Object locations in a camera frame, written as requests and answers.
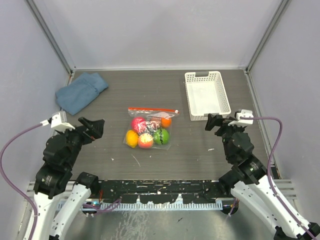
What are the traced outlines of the yellow toy lemon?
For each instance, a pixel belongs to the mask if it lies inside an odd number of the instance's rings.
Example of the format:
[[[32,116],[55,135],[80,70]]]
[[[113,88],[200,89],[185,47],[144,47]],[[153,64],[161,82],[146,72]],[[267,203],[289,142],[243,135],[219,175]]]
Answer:
[[[130,129],[125,135],[125,143],[131,147],[135,148],[138,145],[139,135],[134,130]]]

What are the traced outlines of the red toy apple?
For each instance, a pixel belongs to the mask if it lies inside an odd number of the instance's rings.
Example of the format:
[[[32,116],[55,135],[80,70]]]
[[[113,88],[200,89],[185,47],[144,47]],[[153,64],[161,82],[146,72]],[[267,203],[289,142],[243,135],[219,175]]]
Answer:
[[[144,117],[137,116],[131,121],[131,128],[136,133],[140,134],[146,130],[146,120]]]

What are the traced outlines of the orange toy fruit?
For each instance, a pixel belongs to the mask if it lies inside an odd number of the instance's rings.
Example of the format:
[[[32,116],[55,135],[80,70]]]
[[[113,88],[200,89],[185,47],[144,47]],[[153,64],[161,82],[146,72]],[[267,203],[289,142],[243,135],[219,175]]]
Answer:
[[[172,125],[172,118],[171,117],[169,117],[169,118],[162,117],[160,119],[160,124],[161,124],[162,128],[169,128]]]

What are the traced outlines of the pink toy peach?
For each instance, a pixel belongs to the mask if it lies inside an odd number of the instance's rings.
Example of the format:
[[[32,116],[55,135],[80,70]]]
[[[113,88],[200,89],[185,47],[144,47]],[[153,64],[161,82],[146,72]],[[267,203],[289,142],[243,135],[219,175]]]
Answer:
[[[143,133],[138,137],[138,146],[143,149],[149,149],[153,146],[154,139],[149,133]]]

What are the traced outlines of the clear zip bag orange zipper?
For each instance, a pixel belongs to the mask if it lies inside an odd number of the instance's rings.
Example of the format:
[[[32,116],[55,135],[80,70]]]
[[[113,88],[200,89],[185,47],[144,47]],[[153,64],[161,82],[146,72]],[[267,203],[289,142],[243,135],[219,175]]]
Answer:
[[[177,109],[129,107],[131,117],[123,144],[132,149],[163,149],[171,147],[173,118]]]

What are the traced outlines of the green toy fruit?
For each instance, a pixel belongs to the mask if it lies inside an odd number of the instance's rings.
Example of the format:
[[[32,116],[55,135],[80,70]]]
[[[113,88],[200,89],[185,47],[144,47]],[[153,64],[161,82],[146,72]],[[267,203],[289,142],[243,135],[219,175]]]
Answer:
[[[158,128],[152,137],[155,144],[166,145],[169,143],[170,133],[165,128]]]

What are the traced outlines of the brown toy kiwi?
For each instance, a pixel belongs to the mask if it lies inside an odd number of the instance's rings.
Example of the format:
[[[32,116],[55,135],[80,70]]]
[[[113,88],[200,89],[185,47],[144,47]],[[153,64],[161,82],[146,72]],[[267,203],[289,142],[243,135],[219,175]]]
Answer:
[[[147,122],[147,128],[151,132],[156,132],[158,128],[161,127],[161,120],[160,119],[151,119]]]

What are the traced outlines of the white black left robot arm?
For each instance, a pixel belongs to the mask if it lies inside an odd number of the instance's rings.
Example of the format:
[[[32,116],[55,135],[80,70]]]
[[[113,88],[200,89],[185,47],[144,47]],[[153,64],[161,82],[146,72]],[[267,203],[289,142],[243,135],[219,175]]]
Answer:
[[[50,125],[57,134],[47,140],[43,151],[44,164],[35,176],[34,219],[28,225],[32,240],[64,239],[85,200],[95,198],[100,193],[98,176],[82,172],[64,206],[56,213],[82,147],[102,138],[104,134],[104,119],[80,117],[78,121],[81,125],[73,126],[59,113],[42,121],[42,125]]]

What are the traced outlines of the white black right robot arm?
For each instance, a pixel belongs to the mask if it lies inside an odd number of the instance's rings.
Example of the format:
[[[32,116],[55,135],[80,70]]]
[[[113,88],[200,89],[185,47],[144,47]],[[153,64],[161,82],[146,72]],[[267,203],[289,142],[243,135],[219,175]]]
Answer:
[[[232,168],[219,178],[219,191],[245,204],[270,230],[275,240],[318,240],[320,226],[305,219],[286,199],[264,165],[253,154],[254,145],[245,128],[256,118],[242,109],[234,117],[208,114],[206,131],[218,127],[224,155]]]

